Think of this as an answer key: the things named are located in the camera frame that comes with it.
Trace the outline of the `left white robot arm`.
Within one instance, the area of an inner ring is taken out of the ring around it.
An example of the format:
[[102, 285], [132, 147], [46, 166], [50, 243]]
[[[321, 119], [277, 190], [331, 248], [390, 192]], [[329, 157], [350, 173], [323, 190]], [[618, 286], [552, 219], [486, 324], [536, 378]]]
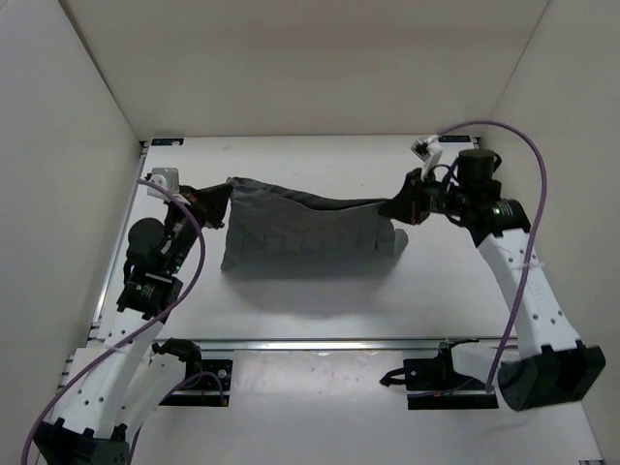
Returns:
[[156, 407], [182, 388], [202, 388], [206, 379], [221, 405], [228, 403], [220, 378], [204, 370], [198, 345], [156, 338], [197, 284], [196, 278], [183, 284], [176, 275], [194, 246], [198, 264], [204, 264], [202, 231], [222, 227], [232, 188], [145, 185], [148, 195], [166, 204], [166, 218], [144, 218], [129, 229], [123, 290], [105, 349], [59, 390], [76, 393], [55, 419], [40, 416], [29, 433], [24, 449], [37, 447], [48, 464], [130, 463], [141, 427]]

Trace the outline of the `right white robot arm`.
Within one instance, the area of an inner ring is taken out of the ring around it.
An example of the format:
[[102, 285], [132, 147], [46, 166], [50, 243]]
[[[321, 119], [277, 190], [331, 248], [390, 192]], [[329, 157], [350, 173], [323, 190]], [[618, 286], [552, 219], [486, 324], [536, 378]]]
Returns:
[[501, 195], [494, 177], [500, 156], [462, 150], [437, 177], [441, 150], [421, 144], [414, 151], [422, 166], [407, 173], [381, 215], [419, 225], [438, 214], [469, 232], [511, 309], [508, 332], [519, 354], [503, 357], [508, 335], [495, 350], [473, 340], [452, 343], [434, 364], [435, 379], [446, 388], [468, 377], [487, 382], [517, 412], [582, 400], [605, 368], [604, 353], [586, 346], [562, 311], [534, 248], [534, 227], [519, 201]]

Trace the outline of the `grey pleated skirt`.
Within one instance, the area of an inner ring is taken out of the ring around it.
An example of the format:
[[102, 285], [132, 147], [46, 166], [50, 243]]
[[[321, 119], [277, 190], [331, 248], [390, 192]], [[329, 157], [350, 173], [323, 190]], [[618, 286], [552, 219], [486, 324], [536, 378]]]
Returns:
[[409, 237], [379, 214], [385, 199], [338, 200], [231, 177], [220, 269], [238, 277], [347, 275], [390, 268]]

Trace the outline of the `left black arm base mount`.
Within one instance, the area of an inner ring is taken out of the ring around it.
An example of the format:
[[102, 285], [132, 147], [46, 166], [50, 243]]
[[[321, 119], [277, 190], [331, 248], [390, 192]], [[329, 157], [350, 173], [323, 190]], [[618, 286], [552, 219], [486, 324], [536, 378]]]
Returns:
[[233, 360], [217, 356], [204, 358], [201, 348], [184, 339], [170, 338], [151, 344], [152, 355], [170, 355], [184, 368], [184, 379], [175, 391], [160, 402], [160, 406], [215, 407], [230, 405]]

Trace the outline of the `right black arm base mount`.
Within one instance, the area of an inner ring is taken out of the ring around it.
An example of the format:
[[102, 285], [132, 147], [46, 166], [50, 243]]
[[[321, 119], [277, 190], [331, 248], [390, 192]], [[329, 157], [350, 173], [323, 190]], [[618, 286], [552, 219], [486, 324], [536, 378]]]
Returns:
[[403, 365], [388, 371], [379, 383], [386, 388], [406, 388], [410, 411], [495, 410], [496, 394], [485, 391], [482, 380], [457, 373], [453, 367], [454, 348], [478, 346], [479, 339], [448, 340], [439, 344], [434, 357], [409, 357]]

